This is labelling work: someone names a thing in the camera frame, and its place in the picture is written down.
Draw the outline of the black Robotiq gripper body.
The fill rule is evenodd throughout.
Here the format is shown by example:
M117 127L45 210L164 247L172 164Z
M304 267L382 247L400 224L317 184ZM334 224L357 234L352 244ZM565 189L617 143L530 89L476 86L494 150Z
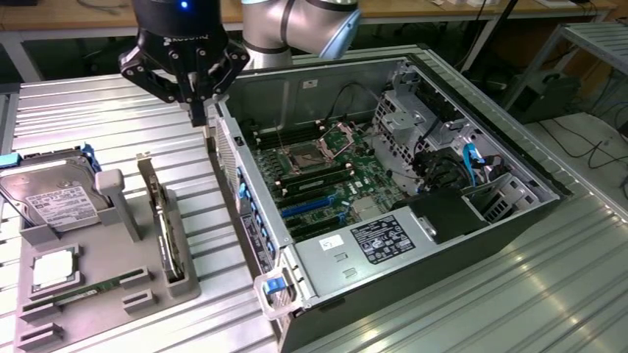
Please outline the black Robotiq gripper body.
M132 8L138 28L133 73L150 67L174 76L232 73L232 44L220 1L133 1Z

